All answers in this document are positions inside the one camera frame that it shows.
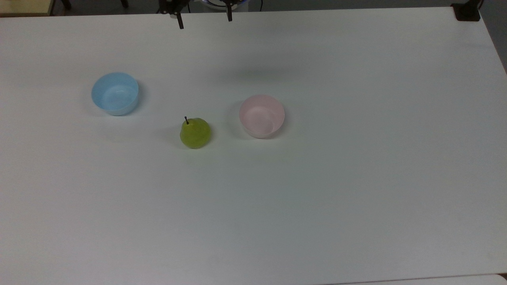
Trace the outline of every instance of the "tabletop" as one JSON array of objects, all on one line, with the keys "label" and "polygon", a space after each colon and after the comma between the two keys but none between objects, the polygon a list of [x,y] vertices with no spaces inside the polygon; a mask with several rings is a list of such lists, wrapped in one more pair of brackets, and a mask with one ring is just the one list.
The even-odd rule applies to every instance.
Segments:
[{"label": "tabletop", "polygon": [[[507,272],[507,76],[452,8],[0,19],[2,284]],[[90,91],[139,83],[113,117]],[[241,102],[284,105],[271,139]],[[184,116],[213,130],[199,150]]]}]

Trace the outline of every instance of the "bowl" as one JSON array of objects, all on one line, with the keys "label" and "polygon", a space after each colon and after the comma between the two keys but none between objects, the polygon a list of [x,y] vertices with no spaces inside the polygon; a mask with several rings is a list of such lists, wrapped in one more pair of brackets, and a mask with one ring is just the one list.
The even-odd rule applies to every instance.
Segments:
[{"label": "bowl", "polygon": [[282,104],[269,95],[249,97],[239,108],[239,120],[246,132],[256,138],[267,138],[283,124]]},{"label": "bowl", "polygon": [[109,115],[125,115],[137,106],[139,86],[130,75],[121,72],[102,76],[92,88],[92,100]]}]

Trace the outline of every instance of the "black object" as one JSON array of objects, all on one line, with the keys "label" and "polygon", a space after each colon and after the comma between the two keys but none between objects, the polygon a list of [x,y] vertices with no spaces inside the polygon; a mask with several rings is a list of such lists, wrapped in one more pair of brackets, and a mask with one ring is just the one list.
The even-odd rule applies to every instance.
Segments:
[{"label": "black object", "polygon": [[[232,21],[232,7],[241,0],[220,0],[227,8],[227,19]],[[179,28],[183,29],[182,10],[189,4],[190,0],[159,0],[160,13],[176,16]]]},{"label": "black object", "polygon": [[225,6],[227,8],[227,19],[229,20],[229,22],[232,22],[232,7],[238,4],[238,2],[240,2],[241,0],[220,0],[220,1],[225,3]]},{"label": "black object", "polygon": [[65,9],[70,10],[72,8],[72,5],[70,4],[69,0],[62,0],[62,3]]},{"label": "black object", "polygon": [[458,21],[478,22],[481,19],[477,6],[481,0],[469,0],[465,4],[452,4]]}]

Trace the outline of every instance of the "green pear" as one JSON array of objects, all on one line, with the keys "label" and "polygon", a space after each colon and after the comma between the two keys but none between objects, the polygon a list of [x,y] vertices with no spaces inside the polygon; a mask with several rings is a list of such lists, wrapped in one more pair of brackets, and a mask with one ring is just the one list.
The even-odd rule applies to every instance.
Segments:
[{"label": "green pear", "polygon": [[201,118],[187,119],[185,117],[179,138],[185,146],[198,149],[208,143],[211,138],[211,128]]}]

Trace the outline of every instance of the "bowl rim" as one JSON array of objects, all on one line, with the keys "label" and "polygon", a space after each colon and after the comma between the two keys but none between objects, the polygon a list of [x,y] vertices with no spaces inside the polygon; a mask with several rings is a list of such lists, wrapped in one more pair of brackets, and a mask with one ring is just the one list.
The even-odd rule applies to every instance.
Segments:
[{"label": "bowl rim", "polygon": [[[105,80],[107,77],[113,77],[113,76],[120,76],[120,77],[123,77],[123,78],[127,78],[129,81],[131,81],[133,83],[133,85],[135,86],[135,90],[134,90],[135,96],[133,97],[133,99],[128,104],[125,104],[121,108],[106,109],[106,108],[103,108],[101,106],[101,104],[99,104],[98,102],[95,101],[96,97],[99,97],[99,96],[98,95],[94,96],[94,94],[96,92],[98,92],[98,91],[96,91],[96,86],[97,86],[97,84],[100,81]],[[111,73],[108,73],[108,74],[105,74],[105,75],[101,76],[99,79],[97,79],[97,81],[95,81],[95,83],[93,84],[93,87],[92,87],[92,91],[91,91],[91,97],[92,97],[93,103],[97,107],[99,107],[100,109],[102,109],[104,111],[120,111],[122,109],[128,108],[131,104],[133,104],[134,102],[136,102],[138,96],[139,96],[139,84],[137,83],[137,80],[133,76],[131,76],[130,74],[125,73],[125,72],[111,72]]]},{"label": "bowl rim", "polygon": [[[250,101],[250,100],[253,100],[253,99],[256,99],[258,97],[267,97],[269,98],[270,100],[273,100],[275,102],[276,105],[280,106],[281,107],[281,110],[282,112],[279,112],[277,114],[281,115],[281,122],[280,122],[280,125],[274,129],[273,131],[271,132],[268,132],[268,133],[256,133],[256,132],[253,132],[252,130],[250,130],[247,126],[245,126],[245,122],[243,121],[243,117],[242,117],[242,111],[243,111],[243,106],[245,105],[246,102]],[[248,97],[247,99],[245,99],[243,101],[243,103],[241,103],[241,106],[239,108],[239,121],[241,122],[241,125],[243,125],[243,127],[245,128],[245,130],[247,131],[247,133],[253,137],[257,137],[257,138],[266,138],[272,134],[274,134],[276,131],[278,131],[282,125],[283,125],[283,122],[285,121],[285,108],[283,107],[283,104],[275,97],[271,96],[271,95],[267,95],[267,94],[256,94],[256,95],[252,95],[250,97]]]}]

